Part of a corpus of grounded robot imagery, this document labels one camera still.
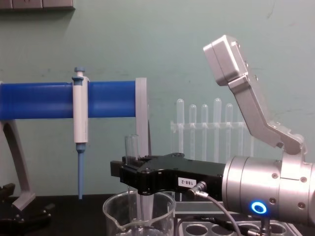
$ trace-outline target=blue tube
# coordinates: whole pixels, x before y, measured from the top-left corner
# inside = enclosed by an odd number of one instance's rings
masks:
[[[135,117],[135,81],[89,82],[89,117]],[[0,120],[73,118],[72,83],[0,85]]]

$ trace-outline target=pipette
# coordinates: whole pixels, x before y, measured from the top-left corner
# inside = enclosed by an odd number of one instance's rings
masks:
[[[84,177],[84,151],[88,142],[88,81],[83,76],[85,69],[76,67],[73,80],[73,133],[78,152],[78,195],[82,199]]]

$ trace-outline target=laboratory bench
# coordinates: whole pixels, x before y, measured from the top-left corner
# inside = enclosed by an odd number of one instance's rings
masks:
[[[106,222],[102,207],[111,194],[77,196],[36,197],[25,212],[37,214],[53,203],[51,224],[27,236],[105,236]],[[303,236],[314,236],[315,229],[296,226]]]

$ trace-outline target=green wall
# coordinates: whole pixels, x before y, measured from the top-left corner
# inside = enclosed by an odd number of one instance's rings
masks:
[[[258,75],[273,117],[306,138],[307,160],[315,161],[314,0],[77,0],[75,7],[1,14],[0,80],[70,82],[75,66],[86,67],[92,81],[147,77],[153,154],[166,154],[178,98],[199,107],[212,107],[216,97],[235,104],[202,50],[229,34]],[[76,194],[72,120],[19,120],[18,128],[36,193]],[[133,118],[90,120],[86,194],[126,189],[110,177],[109,162],[120,159],[124,135],[134,132]],[[280,158],[257,148],[256,156]],[[4,141],[0,150],[0,185],[17,183]]]

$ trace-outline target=glass beaker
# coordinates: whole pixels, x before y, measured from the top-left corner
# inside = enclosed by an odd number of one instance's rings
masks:
[[[141,220],[137,190],[109,198],[103,205],[107,236],[173,236],[175,200],[165,193],[155,193],[153,199],[151,219]]]

